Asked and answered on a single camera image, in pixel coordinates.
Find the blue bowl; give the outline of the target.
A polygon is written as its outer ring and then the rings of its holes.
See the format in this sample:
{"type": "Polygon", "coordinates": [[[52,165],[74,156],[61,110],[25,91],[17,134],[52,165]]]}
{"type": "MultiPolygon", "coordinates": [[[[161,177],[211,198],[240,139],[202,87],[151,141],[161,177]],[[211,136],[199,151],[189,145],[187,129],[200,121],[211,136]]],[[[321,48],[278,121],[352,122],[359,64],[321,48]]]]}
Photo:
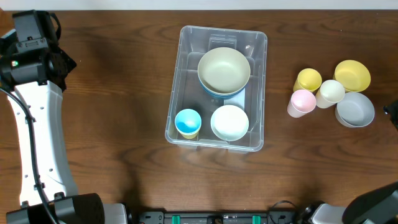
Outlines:
{"type": "Polygon", "coordinates": [[[232,94],[234,94],[234,93],[237,93],[237,92],[239,92],[239,91],[244,90],[244,89],[246,88],[246,86],[248,85],[248,83],[249,83],[249,82],[247,82],[242,88],[240,88],[239,90],[234,91],[234,92],[232,92],[232,93],[217,93],[217,92],[212,91],[212,90],[210,90],[209,88],[207,88],[201,80],[199,80],[199,82],[200,82],[200,85],[201,85],[201,87],[203,88],[204,91],[207,90],[207,91],[210,91],[210,92],[215,93],[215,94],[217,94],[217,95],[232,95],[232,94]]]}
{"type": "Polygon", "coordinates": [[[208,95],[210,95],[212,98],[217,99],[217,100],[230,100],[234,97],[239,97],[242,93],[244,93],[244,90],[239,91],[237,93],[234,93],[232,95],[217,95],[215,93],[212,93],[210,91],[205,90],[205,93],[207,93],[208,95]]]}

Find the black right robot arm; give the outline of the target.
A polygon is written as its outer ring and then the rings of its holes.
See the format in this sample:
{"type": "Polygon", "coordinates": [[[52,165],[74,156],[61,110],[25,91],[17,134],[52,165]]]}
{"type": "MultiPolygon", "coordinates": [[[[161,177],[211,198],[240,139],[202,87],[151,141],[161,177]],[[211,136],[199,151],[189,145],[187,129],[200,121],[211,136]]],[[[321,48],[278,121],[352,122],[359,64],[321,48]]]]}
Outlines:
{"type": "MultiPolygon", "coordinates": [[[[338,103],[336,117],[344,124],[361,127],[374,119],[374,107],[363,95],[351,94],[338,103]]],[[[296,223],[397,223],[397,182],[356,197],[347,207],[325,202],[309,205],[296,223]]]]}

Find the white bowl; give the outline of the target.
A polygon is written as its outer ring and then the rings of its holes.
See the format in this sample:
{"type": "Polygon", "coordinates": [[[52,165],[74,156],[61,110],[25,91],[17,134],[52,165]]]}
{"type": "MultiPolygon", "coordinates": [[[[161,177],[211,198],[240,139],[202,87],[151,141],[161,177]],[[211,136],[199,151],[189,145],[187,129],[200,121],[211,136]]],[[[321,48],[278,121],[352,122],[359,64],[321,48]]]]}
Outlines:
{"type": "Polygon", "coordinates": [[[223,141],[237,141],[248,131],[249,119],[244,110],[235,105],[219,107],[211,116],[211,129],[223,141]]]}

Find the cream beige bowl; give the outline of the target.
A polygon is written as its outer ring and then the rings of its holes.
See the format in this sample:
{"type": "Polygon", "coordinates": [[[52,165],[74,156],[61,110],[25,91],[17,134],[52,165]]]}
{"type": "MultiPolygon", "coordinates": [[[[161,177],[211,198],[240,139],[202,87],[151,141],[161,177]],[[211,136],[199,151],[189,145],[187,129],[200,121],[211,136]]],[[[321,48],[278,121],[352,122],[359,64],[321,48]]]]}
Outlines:
{"type": "Polygon", "coordinates": [[[241,52],[218,47],[202,56],[197,72],[198,79],[210,90],[232,93],[249,81],[251,68],[248,59],[241,52]]]}

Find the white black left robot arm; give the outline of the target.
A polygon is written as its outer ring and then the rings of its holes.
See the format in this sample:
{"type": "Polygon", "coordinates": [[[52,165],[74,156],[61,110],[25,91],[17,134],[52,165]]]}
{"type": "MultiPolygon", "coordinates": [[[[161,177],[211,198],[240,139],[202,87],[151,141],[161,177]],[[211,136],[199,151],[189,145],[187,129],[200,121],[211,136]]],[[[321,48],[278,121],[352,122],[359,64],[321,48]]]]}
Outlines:
{"type": "Polygon", "coordinates": [[[127,223],[126,207],[79,194],[62,126],[65,78],[76,64],[58,45],[57,30],[15,28],[1,38],[1,91],[16,119],[22,162],[20,209],[8,223],[127,223]]]}

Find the light blue cup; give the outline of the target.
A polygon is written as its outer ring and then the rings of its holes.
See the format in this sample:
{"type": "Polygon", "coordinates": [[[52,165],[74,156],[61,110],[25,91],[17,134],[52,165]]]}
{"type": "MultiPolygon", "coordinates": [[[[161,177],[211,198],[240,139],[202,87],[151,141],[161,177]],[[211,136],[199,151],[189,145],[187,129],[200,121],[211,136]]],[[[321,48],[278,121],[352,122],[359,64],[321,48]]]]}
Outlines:
{"type": "Polygon", "coordinates": [[[202,121],[197,111],[184,109],[177,113],[174,123],[180,134],[193,135],[199,132],[202,121]]]}

